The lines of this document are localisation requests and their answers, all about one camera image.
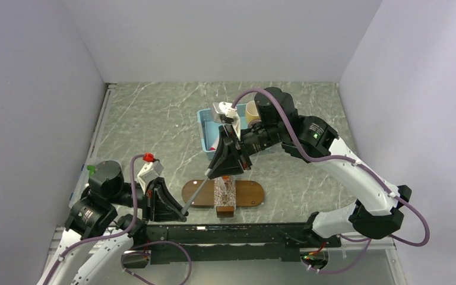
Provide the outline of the clear acrylic toothbrush holder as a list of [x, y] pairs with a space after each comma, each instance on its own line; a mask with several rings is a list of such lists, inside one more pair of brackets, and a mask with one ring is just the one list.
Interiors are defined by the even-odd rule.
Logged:
[[225, 185], [226, 191], [220, 192], [214, 179], [214, 208], [219, 219], [232, 218], [236, 210], [236, 181]]

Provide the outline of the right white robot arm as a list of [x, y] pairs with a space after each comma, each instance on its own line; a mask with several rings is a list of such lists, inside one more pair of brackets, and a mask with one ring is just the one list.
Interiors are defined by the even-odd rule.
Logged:
[[367, 167], [323, 119], [300, 115], [292, 96], [277, 87], [258, 90], [254, 102], [259, 117], [249, 128], [241, 127], [238, 110], [217, 102], [219, 141], [207, 168], [209, 179], [243, 174], [252, 167], [251, 155], [274, 145], [297, 159], [312, 163], [336, 178], [356, 201], [344, 208], [312, 213], [303, 231], [310, 246], [348, 232], [382, 239], [403, 223], [401, 208], [411, 197], [408, 186], [385, 182]]

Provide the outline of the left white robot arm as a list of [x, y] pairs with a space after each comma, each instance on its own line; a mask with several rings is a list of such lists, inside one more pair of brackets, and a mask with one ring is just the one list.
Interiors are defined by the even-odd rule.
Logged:
[[185, 222], [188, 212], [172, 197], [159, 159], [135, 156], [145, 164], [125, 182], [120, 164], [94, 167], [81, 198], [73, 204], [53, 257], [39, 284], [96, 284], [129, 249], [149, 241], [149, 221]]

